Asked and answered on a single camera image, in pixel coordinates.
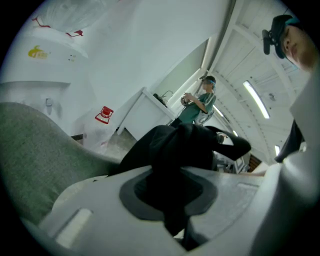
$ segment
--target green scrubs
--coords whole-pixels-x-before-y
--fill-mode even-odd
[[[216,101],[216,96],[213,93],[205,93],[202,94],[198,100],[204,104],[205,110],[207,113],[209,113]],[[199,115],[200,111],[201,109],[197,106],[197,104],[192,102],[182,111],[178,118],[184,124],[192,124]]]

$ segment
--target wooden panel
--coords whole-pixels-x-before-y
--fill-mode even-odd
[[[250,160],[249,160],[249,173],[252,173],[257,167],[258,165],[261,164],[261,160],[258,159],[257,157],[255,157],[254,155],[251,154],[250,156]]]

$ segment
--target gray fabric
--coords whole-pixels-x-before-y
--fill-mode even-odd
[[[86,150],[43,113],[0,103],[1,178],[19,214],[32,223],[51,211],[67,187],[109,175],[118,164]]]

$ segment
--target white plastic surface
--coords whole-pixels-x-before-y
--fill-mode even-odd
[[[108,124],[96,120],[95,116],[99,113],[100,109],[95,108],[87,114],[82,144],[88,150],[105,155],[108,142],[115,133],[116,127],[112,124],[112,116],[110,117]]]
[[[92,211],[71,249],[82,256],[182,256],[186,250],[170,235],[162,221],[141,220],[119,198],[121,186],[148,172],[133,169],[92,182],[52,211],[39,225],[50,237],[65,227],[79,208]]]
[[[47,0],[40,8],[43,25],[61,32],[82,30],[97,21],[118,0]]]

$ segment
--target floor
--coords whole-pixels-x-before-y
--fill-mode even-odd
[[[121,135],[115,132],[108,142],[106,155],[122,160],[136,142],[137,140],[126,129],[123,130]]]

